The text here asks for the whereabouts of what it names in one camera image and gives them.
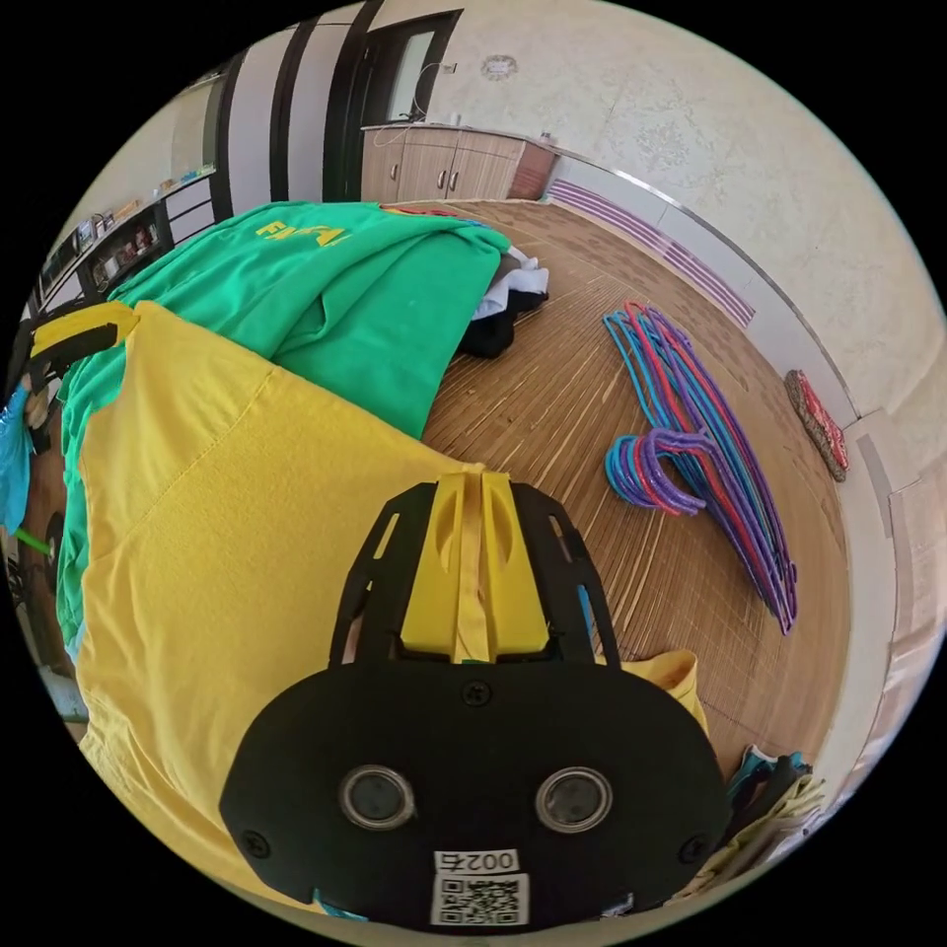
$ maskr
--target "green t-shirt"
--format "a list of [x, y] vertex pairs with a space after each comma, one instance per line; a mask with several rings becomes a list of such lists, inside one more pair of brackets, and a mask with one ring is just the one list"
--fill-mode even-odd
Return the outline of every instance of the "green t-shirt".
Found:
[[[454, 217], [274, 203], [198, 234], [109, 298], [160, 303], [419, 438], [509, 246]], [[76, 363], [59, 393], [67, 502], [56, 607], [67, 644], [88, 565], [77, 461], [86, 422], [117, 396], [123, 372], [122, 345]]]

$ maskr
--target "purple stripe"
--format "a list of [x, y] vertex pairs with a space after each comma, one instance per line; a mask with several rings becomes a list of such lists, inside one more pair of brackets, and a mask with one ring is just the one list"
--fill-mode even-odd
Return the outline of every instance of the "purple stripe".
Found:
[[571, 182], [553, 182], [547, 195], [549, 197], [559, 197], [565, 203], [570, 203], [580, 210], [586, 210], [593, 216], [614, 224], [620, 230], [624, 230], [635, 240], [657, 253], [675, 269], [683, 272], [708, 295], [713, 297], [738, 326], [746, 328], [750, 324], [750, 320], [755, 314], [753, 308], [689, 250], [667, 235], [662, 234], [656, 227], [652, 227], [629, 211], [612, 204], [600, 194]]
[[[556, 194], [550, 192], [550, 196], [556, 197]], [[565, 200], [565, 203], [571, 204], [573, 207], [579, 209], [589, 209], [581, 201], [578, 200]], [[636, 237], [640, 240], [641, 243], [645, 244], [648, 247], [651, 247], [653, 250], [657, 251], [659, 256], [668, 262], [674, 269], [682, 272], [684, 275], [688, 276], [694, 283], [696, 283], [708, 296], [716, 300], [717, 303], [723, 308], [730, 318], [737, 323], [741, 328], [746, 328], [749, 324], [749, 320], [746, 318], [744, 313], [744, 308], [742, 306], [738, 307], [733, 303], [733, 301], [724, 295], [716, 286], [714, 286], [709, 280], [706, 279], [705, 271], [701, 268], [701, 265], [697, 262], [694, 262], [691, 255], [683, 255], [680, 253], [676, 245], [671, 245], [668, 247], [668, 240], [658, 241], [655, 240], [651, 235], [647, 237], [639, 236], [636, 233], [636, 228], [629, 226], [624, 226], [621, 218], [611, 210], [606, 210], [604, 208], [596, 208], [595, 210], [590, 210], [593, 216], [598, 217], [600, 220], [605, 220], [608, 223], [614, 224], [619, 227], [619, 229], [624, 230], [626, 233], [629, 233], [631, 236]]]

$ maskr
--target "door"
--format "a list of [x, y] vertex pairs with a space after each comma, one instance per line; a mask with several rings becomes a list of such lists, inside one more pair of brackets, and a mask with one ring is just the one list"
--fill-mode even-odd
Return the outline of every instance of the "door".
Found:
[[368, 32], [352, 78], [345, 132], [339, 141], [338, 166], [344, 180], [324, 194], [324, 199], [356, 199], [362, 180], [365, 149], [361, 129], [365, 125], [408, 123], [427, 115], [438, 66], [462, 12], [421, 17]]
[[382, 204], [398, 200], [403, 152], [403, 133], [395, 138], [387, 129], [366, 132], [362, 159], [362, 200], [377, 200]]
[[443, 200], [454, 161], [454, 149], [443, 145], [404, 146], [399, 202]]
[[516, 161], [458, 148], [447, 179], [448, 199], [502, 200], [510, 192]]

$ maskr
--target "cable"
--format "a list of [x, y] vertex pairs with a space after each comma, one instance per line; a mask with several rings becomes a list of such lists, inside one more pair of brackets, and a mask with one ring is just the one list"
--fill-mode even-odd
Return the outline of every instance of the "cable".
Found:
[[[796, 566], [763, 471], [726, 399], [690, 339], [653, 306], [626, 303], [603, 321], [651, 425], [612, 446], [605, 458], [610, 486], [629, 503], [671, 516], [706, 509], [788, 633], [798, 611]], [[662, 460], [674, 464], [690, 493], [671, 482]]]
[[[421, 111], [421, 106], [417, 103], [417, 85], [418, 85], [418, 83], [421, 81], [421, 76], [424, 75], [424, 72], [425, 72], [427, 69], [430, 69], [431, 66], [443, 66], [443, 65], [446, 65], [446, 63], [444, 63], [444, 62], [429, 62], [429, 63], [427, 63], [427, 65], [421, 67], [421, 71], [418, 72], [418, 74], [417, 74], [417, 79], [414, 80], [414, 91], [411, 93], [411, 108], [412, 108], [412, 109], [417, 109], [417, 112], [418, 112], [418, 113], [420, 114], [420, 116], [421, 116], [421, 118], [420, 118], [421, 121], [423, 121], [424, 119], [427, 118], [427, 112], [426, 112], [426, 111]], [[383, 129], [382, 129], [382, 128], [376, 128], [376, 129], [375, 129], [375, 134], [372, 136], [372, 144], [373, 144], [376, 148], [385, 148], [385, 147], [387, 147], [388, 145], [393, 145], [393, 144], [395, 144], [395, 142], [398, 141], [399, 138], [403, 137], [404, 135], [407, 135], [407, 133], [408, 133], [408, 131], [410, 130], [411, 126], [415, 124], [414, 121], [411, 121], [411, 120], [410, 120], [410, 118], [411, 118], [410, 115], [409, 115], [407, 118], [408, 118], [408, 122], [406, 123], [406, 125], [405, 125], [405, 127], [404, 127], [404, 131], [400, 131], [394, 138], [388, 139], [388, 141], [386, 141], [384, 145], [380, 145], [380, 144], [378, 143], [378, 134], [379, 134], [379, 132], [382, 131]]]

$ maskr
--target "qr code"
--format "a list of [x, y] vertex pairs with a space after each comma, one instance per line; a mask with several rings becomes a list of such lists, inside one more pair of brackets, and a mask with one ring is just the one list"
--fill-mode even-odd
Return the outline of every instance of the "qr code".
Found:
[[529, 875], [435, 876], [432, 924], [509, 927], [529, 914]]

